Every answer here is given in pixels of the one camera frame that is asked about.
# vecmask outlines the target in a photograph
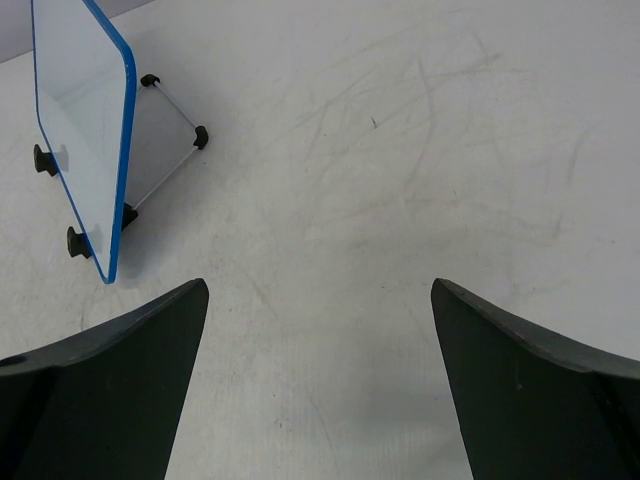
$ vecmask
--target black rubber foot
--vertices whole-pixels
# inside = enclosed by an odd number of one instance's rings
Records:
[[[156,82],[160,82],[160,79],[152,73],[148,73],[147,75],[145,75],[140,79],[140,84],[143,87],[149,87],[151,85],[155,85]]]
[[[196,141],[193,142],[193,146],[198,147],[198,150],[204,150],[207,143],[209,143],[209,132],[207,132],[207,129],[202,125],[196,127]]]
[[[33,162],[36,166],[36,172],[47,172],[52,177],[58,174],[56,162],[53,160],[51,153],[45,153],[37,143],[33,147]]]
[[[136,218],[138,218],[138,212],[131,205],[125,203],[124,212],[122,212],[122,230],[127,228]]]
[[[67,230],[67,250],[71,258],[82,255],[84,258],[91,258],[91,250],[84,233],[76,233],[73,227]]]

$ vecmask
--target metal rod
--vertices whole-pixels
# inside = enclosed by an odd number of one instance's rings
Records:
[[[167,90],[160,84],[160,82],[157,82],[155,86],[167,98],[167,100],[169,100],[171,104],[174,107],[176,107],[176,110],[178,110],[182,114],[182,116],[187,120],[187,122],[193,125],[194,128],[198,126],[198,124],[191,119],[191,117],[187,114],[187,112],[185,112],[184,109],[180,106],[180,104],[178,104],[178,102],[173,98],[173,96],[169,92],[167,92]]]
[[[138,203],[136,203],[136,205],[133,207],[133,209],[134,209],[134,210],[137,210],[137,209],[140,207],[140,205],[142,205],[142,204],[143,204],[143,203],[144,203],[144,202],[145,202],[145,201],[146,201],[146,200],[147,200],[151,195],[153,195],[153,194],[155,193],[155,191],[160,187],[160,185],[162,185],[164,182],[166,182],[166,181],[167,181],[167,179],[168,179],[171,175],[173,175],[173,174],[175,173],[175,171],[176,171],[176,170],[178,170],[178,168],[180,168],[180,166],[181,166],[184,162],[186,162],[186,161],[191,157],[191,155],[193,155],[193,154],[194,154],[194,153],[196,153],[197,151],[198,151],[198,147],[195,147],[195,146],[194,146],[194,147],[189,151],[189,153],[187,153],[187,154],[185,155],[185,157],[184,157],[182,160],[180,160],[180,161],[176,164],[176,166],[175,166],[175,167],[173,167],[171,170],[169,170],[169,172],[167,172],[167,174],[166,174],[164,177],[162,177],[162,180],[160,180],[158,183],[156,183],[156,184],[151,188],[151,190],[149,190],[149,191],[146,193],[146,195],[145,195],[144,197],[142,197],[142,199],[141,199],[140,201],[138,201]]]

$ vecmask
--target scratched white surface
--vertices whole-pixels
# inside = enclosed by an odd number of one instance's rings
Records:
[[[204,277],[168,478],[469,479],[443,276],[640,359],[640,4],[158,0],[118,19],[213,140],[71,260],[31,59],[0,65],[3,356]]]

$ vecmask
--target scratch mark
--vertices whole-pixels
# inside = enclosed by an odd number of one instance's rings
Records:
[[[355,242],[355,243],[353,243],[353,244],[349,245],[349,246],[347,247],[347,249],[345,250],[345,252],[347,252],[347,253],[348,253],[348,252],[351,252],[351,251],[353,251],[353,250],[358,250],[358,249],[360,249],[360,248],[364,247],[365,245],[367,245],[367,244],[369,243],[369,241],[370,241],[370,240],[369,240],[368,238],[365,238],[365,239],[363,239],[363,240],[359,240],[359,241],[357,241],[357,242]]]
[[[469,101],[467,102],[467,116],[466,116],[466,120],[465,120],[465,124],[464,124],[464,130],[462,131],[462,134],[460,135],[460,139],[462,139],[464,136],[467,135],[467,133],[469,133],[469,129],[471,128],[471,119],[472,119],[472,112],[471,112],[471,107],[474,104],[475,101],[475,94],[472,91],[471,92],[471,98],[469,98]]]
[[[344,37],[342,40],[340,40],[340,42],[338,42],[338,43],[334,42],[334,47],[331,49],[331,52],[332,53],[335,52],[338,48],[340,48],[343,45],[345,45],[350,39],[351,39],[351,34],[348,34],[346,37]]]
[[[413,132],[414,130],[417,130],[418,128],[422,128],[424,127],[427,123],[429,123],[429,117],[425,117],[425,118],[421,118],[419,120],[414,121],[413,125],[410,125],[409,127],[405,128],[404,130],[400,130],[396,133],[394,133],[393,135],[391,135],[390,137],[387,138],[387,141],[391,141],[391,140],[395,140],[398,137],[402,137],[404,135],[407,135],[411,132]],[[388,148],[388,150],[391,151],[397,151],[399,148],[405,147],[405,145],[400,144],[400,145],[393,145],[392,147]],[[357,152],[361,152],[361,151],[370,151],[372,149],[366,149],[366,150],[351,150],[351,152],[353,153],[357,153]],[[384,148],[376,148],[375,149],[378,152],[382,152],[385,151]]]
[[[501,224],[508,225],[504,229],[484,226],[475,227],[477,230],[497,235],[500,238],[532,243],[541,247],[550,247],[553,246],[554,235],[558,232],[559,226],[560,230],[557,234],[560,235],[562,233],[562,218],[558,218],[553,224],[540,224],[528,222],[523,218],[514,216],[510,207],[507,210],[495,209],[476,201],[468,201],[466,206],[476,214],[489,213],[491,216],[495,216]]]
[[[476,40],[476,42],[478,42],[478,46],[480,47],[480,50],[482,50],[484,58],[489,58],[489,51],[487,50],[487,47],[484,46],[484,42],[480,38],[480,35],[478,35],[478,32],[476,32],[475,30],[473,31],[473,38]]]
[[[346,101],[344,103],[343,108],[342,108],[342,114],[340,115],[340,126],[338,127],[338,132],[342,132],[342,128],[344,126],[344,120],[345,120],[345,117],[347,116],[347,109],[348,108],[349,108],[349,102]],[[336,138],[336,140],[333,142],[334,149],[336,148],[337,142],[338,142],[338,138]],[[349,147],[343,148],[342,150],[340,150],[336,154],[332,155],[331,160],[329,160],[327,162],[327,164],[324,166],[324,168],[322,168],[322,171],[320,172],[320,174],[317,175],[316,178],[313,180],[313,182],[311,184],[312,187],[315,187],[319,182],[321,182],[324,179],[324,177],[327,175],[327,172],[329,171],[329,169],[338,161],[340,156],[344,155],[347,151],[349,151]]]
[[[416,328],[418,329],[418,332],[420,332],[420,336],[422,337],[422,340],[424,341],[424,344],[429,347],[429,340],[427,339],[427,334],[425,333],[424,329],[422,328],[422,325],[420,324],[420,322],[418,321],[418,318],[413,314],[413,310],[409,309],[409,316],[413,319],[413,323],[415,324]]]
[[[553,227],[553,233],[551,234],[551,238],[556,240],[560,234],[562,233],[562,213],[558,215],[558,219],[556,220],[556,224]]]
[[[587,140],[587,137],[591,133],[591,130],[594,128],[594,126],[589,127],[584,132],[582,132],[582,135],[580,135],[580,137],[576,141],[575,146],[573,147],[571,159],[569,160],[569,168],[567,169],[567,186],[569,187],[573,183],[573,176],[576,171],[576,165],[578,163],[578,154],[580,153],[580,148],[582,147],[582,145],[584,145],[585,141]]]
[[[274,145],[275,143],[277,143],[278,141],[280,141],[283,137],[285,137],[286,135],[288,135],[289,133],[297,130],[298,128],[303,127],[304,125],[306,125],[307,123],[309,123],[316,115],[318,115],[318,113],[322,114],[323,109],[326,109],[326,104],[322,107],[320,107],[320,109],[316,110],[313,113],[309,113],[303,116],[303,119],[300,120],[298,123],[296,123],[295,125],[293,125],[292,127],[288,128],[287,130],[285,130],[284,132],[279,133],[278,135],[276,135],[276,137],[269,142],[268,144],[266,144],[264,147],[260,147],[259,150],[266,150],[269,147],[271,147],[272,145]]]
[[[435,128],[436,128],[436,115],[435,115],[436,110],[435,110],[435,105],[433,101],[433,91],[431,90],[431,86],[429,85],[427,74],[425,73],[425,70],[424,70],[424,64],[422,63],[422,60],[419,57],[417,59],[417,63],[418,63],[418,70],[420,72],[420,78],[422,79],[422,84],[424,85],[425,93],[427,95],[429,128],[427,130],[427,135],[425,136],[424,145],[422,147],[422,151],[420,152],[420,156],[418,157],[418,161],[416,162],[416,165],[413,167],[413,171],[411,172],[411,175],[409,176],[408,180],[405,182],[405,185],[404,185],[405,190],[407,190],[407,188],[409,188],[409,186],[414,181],[416,174],[418,173],[418,170],[420,169],[420,166],[422,165],[422,162],[424,161],[427,155],[429,146],[431,145],[431,141],[433,139],[433,132],[435,131]]]
[[[511,137],[512,137],[511,134],[508,134],[506,136],[507,142],[510,141]],[[513,203],[512,201],[513,200],[513,177],[511,175],[511,169],[509,164],[507,163],[507,159],[504,157],[504,154],[502,153],[502,149],[500,148],[500,145],[498,145],[498,140],[496,140],[495,136],[492,137],[491,139],[491,145],[493,146],[493,150],[495,151],[495,154],[496,154],[496,161],[498,162],[500,168],[502,169],[502,173],[504,174],[505,179],[509,182],[509,185],[508,185],[509,188],[507,193],[509,195],[509,208],[511,208]]]
[[[356,51],[356,52],[354,52],[352,54],[349,54],[345,58],[342,58],[341,60],[338,60],[337,62],[329,65],[328,67],[323,68],[318,73],[323,73],[323,72],[325,72],[327,70],[331,70],[332,68],[337,67],[337,66],[339,66],[339,65],[341,65],[341,64],[343,64],[345,62],[348,62],[349,60],[351,60],[351,59],[353,59],[353,58],[355,58],[357,56],[360,56],[360,55],[362,55],[364,53],[367,53],[367,52],[369,52],[369,51],[371,51],[371,50],[373,50],[373,49],[375,49],[377,47],[381,47],[383,45],[386,45],[387,43],[391,43],[394,40],[396,40],[398,37],[401,37],[402,35],[404,35],[405,33],[411,32],[411,31],[416,30],[418,28],[421,28],[423,26],[424,26],[423,22],[420,22],[420,23],[416,23],[414,25],[410,25],[410,26],[408,26],[406,28],[403,28],[402,30],[400,30],[400,31],[398,31],[396,33],[393,33],[393,34],[391,34],[391,35],[389,35],[389,36],[387,36],[385,38],[382,38],[382,39],[377,40],[377,41],[375,41],[373,43],[370,43],[368,46],[366,46],[364,48],[361,48],[360,50],[358,50],[358,51]]]
[[[551,183],[551,162],[544,165],[544,193],[549,192],[549,184]]]
[[[456,8],[455,10],[450,10],[445,12],[447,15],[455,15],[456,13],[480,13],[482,12],[479,8]]]
[[[313,403],[313,400],[311,400],[311,396],[308,396],[308,399],[309,399],[309,403],[311,404],[313,409],[316,411],[316,413],[318,414],[318,418],[320,419],[320,424],[322,425],[322,430],[324,432],[324,436],[327,439],[327,443],[329,444],[329,450],[331,451],[331,458],[333,459],[333,466],[336,469],[336,473],[337,473],[338,477],[342,477],[342,475],[340,473],[340,467],[338,466],[338,459],[336,458],[336,452],[333,450],[333,444],[331,443],[331,437],[329,436],[329,431],[327,430],[327,426],[324,423],[324,417],[320,413],[320,409],[316,406],[315,403]]]
[[[463,145],[460,146],[460,148],[474,148],[474,147],[485,147],[487,145],[493,145],[494,141],[498,141],[498,140],[515,140],[519,137],[525,137],[527,135],[532,135],[534,133],[546,133],[548,132],[548,128],[547,127],[536,127],[536,128],[527,128],[526,130],[522,131],[522,132],[515,132],[513,133],[512,130],[509,130],[509,133],[506,133],[504,135],[495,135],[495,134],[490,134],[489,136],[487,136],[486,138],[481,138],[477,141],[474,142],[468,142],[465,143]],[[451,150],[449,150],[449,152],[453,152],[457,150],[457,148],[453,148]]]
[[[311,140],[311,144],[309,145],[307,154],[304,156],[304,163],[307,163],[309,158],[311,158],[311,154],[316,148],[316,143],[318,142],[318,138],[320,137],[320,131],[322,130],[322,125],[324,125],[324,117],[327,115],[327,107],[328,107],[328,104],[325,105],[324,108],[322,109],[320,120],[318,120],[318,127],[316,128],[316,133],[313,135],[313,139]]]
[[[260,285],[258,285],[256,283],[256,281],[251,276],[249,276],[249,274],[247,274],[245,272],[245,275],[249,279],[249,283],[251,284],[251,286],[255,290],[255,292],[258,295],[258,298],[260,299],[260,301],[264,304],[265,307],[267,307],[269,309],[269,311],[274,316],[274,318],[279,319],[280,315],[278,314],[276,309],[273,308],[273,304],[271,303],[271,300],[269,300],[269,296],[266,294],[266,292],[262,289],[262,287]]]
[[[407,73],[409,73],[409,71],[413,68],[413,65],[415,63],[417,59],[417,55],[413,54],[409,57],[407,57],[407,61],[404,63],[404,65],[402,66],[402,68],[398,71],[398,75],[397,75],[397,81],[395,82],[396,86],[400,86],[403,85],[405,82],[407,81],[413,81],[415,77],[413,76],[409,76],[409,78],[407,78]]]
[[[80,312],[80,331],[84,332],[87,328],[86,319],[84,318],[84,304],[82,304],[82,311]]]
[[[343,98],[345,95],[347,95],[356,85],[358,85],[360,82],[362,82],[365,78],[367,78],[371,72],[373,72],[377,67],[374,65],[373,67],[369,68],[366,72],[364,72],[362,75],[360,75],[357,79],[355,79],[353,82],[351,82],[346,88],[344,88],[338,95],[336,95],[335,97],[333,97],[329,103],[333,103],[336,100],[340,100],[341,98]]]
[[[382,125],[384,125],[385,123],[389,122],[390,120],[392,120],[393,118],[397,117],[398,115],[400,115],[402,112],[404,112],[407,109],[412,109],[415,105],[416,102],[418,102],[420,99],[422,99],[424,97],[424,94],[420,94],[412,99],[410,99],[409,101],[403,103],[402,105],[400,105],[398,108],[396,108],[395,110],[393,110],[391,113],[389,113],[389,115],[387,115],[386,117],[384,117],[382,120],[380,121],[375,121],[373,120],[373,118],[371,120],[374,121],[376,127],[380,127]],[[364,134],[360,135],[359,137],[357,137],[355,139],[355,141],[353,141],[351,145],[355,145],[356,143],[358,143],[362,137],[366,136],[369,132],[365,132]]]
[[[487,58],[483,58],[482,60],[479,60],[477,62],[472,63],[471,65],[469,65],[466,68],[463,68],[462,70],[456,70],[454,72],[444,72],[444,73],[433,73],[431,75],[428,75],[427,78],[428,79],[442,79],[444,80],[442,83],[435,85],[434,89],[438,89],[440,88],[442,85],[444,85],[447,81],[452,80],[456,77],[461,77],[464,75],[475,75],[478,73],[493,73],[495,72],[495,70],[492,70],[490,68],[486,68],[488,66],[490,66],[492,63],[494,63],[496,60],[498,60],[500,57],[502,57],[502,54],[500,53],[496,53],[494,55],[491,55]],[[506,70],[499,70],[499,73],[529,73],[529,70],[526,69],[521,69],[521,68],[509,68]]]
[[[391,204],[392,202],[394,202],[396,199],[395,197],[391,197],[388,198],[382,202],[376,203],[374,205],[368,205],[364,208],[360,208],[358,210],[355,210],[353,212],[347,213],[346,215],[340,215],[338,217],[334,217],[334,218],[329,218],[327,220],[321,220],[319,222],[313,222],[309,224],[309,228],[317,228],[317,227],[322,227],[325,225],[331,225],[337,222],[342,222],[344,220],[354,220],[356,218],[359,218],[363,215],[366,215],[370,212],[373,212],[375,210],[387,207],[389,204]]]
[[[120,290],[116,290],[115,291],[115,297],[116,297],[116,300],[118,302],[118,306],[120,308],[120,311],[121,312],[127,311],[127,308],[126,308],[126,306],[124,304],[124,300],[122,299],[122,295],[120,293]]]

